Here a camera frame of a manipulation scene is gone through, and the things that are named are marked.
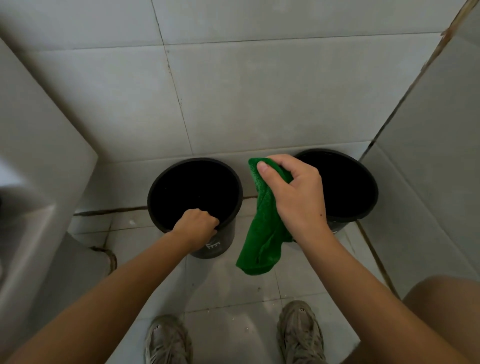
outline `finger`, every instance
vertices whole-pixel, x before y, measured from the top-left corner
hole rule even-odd
[[[288,183],[280,177],[277,171],[265,162],[258,162],[257,170],[275,196],[288,186]]]
[[[303,163],[301,160],[296,159],[289,154],[276,154],[268,157],[279,166],[288,170],[293,178],[300,176],[303,172],[307,171],[309,167],[308,164]]]

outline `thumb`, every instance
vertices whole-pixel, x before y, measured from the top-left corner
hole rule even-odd
[[[285,186],[288,186],[277,171],[265,162],[258,162],[257,170],[266,184],[268,184],[268,187],[272,189],[275,196],[277,196],[277,193],[284,189]]]

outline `sneaker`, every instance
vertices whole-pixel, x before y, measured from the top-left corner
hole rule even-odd
[[[192,340],[182,322],[172,315],[153,320],[145,339],[146,364],[191,364]]]
[[[277,340],[286,364],[325,363],[322,331],[304,301],[292,301],[283,308]]]

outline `green towel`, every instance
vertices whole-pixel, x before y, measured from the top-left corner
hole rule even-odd
[[[282,243],[292,241],[291,234],[276,210],[273,192],[257,171],[257,163],[260,161],[273,167],[287,183],[293,180],[290,172],[270,158],[250,158],[248,160],[258,192],[257,213],[250,225],[236,265],[251,276],[264,274],[271,270],[280,260]]]

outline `leg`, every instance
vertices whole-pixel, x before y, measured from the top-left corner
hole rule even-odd
[[[306,302],[292,301],[283,308],[277,339],[286,364],[326,364],[322,331]]]
[[[480,283],[469,279],[435,276],[420,282],[403,302],[473,363],[480,363]],[[343,364],[375,363],[363,343]]]
[[[192,340],[182,322],[172,315],[153,320],[145,340],[146,364],[192,364]]]

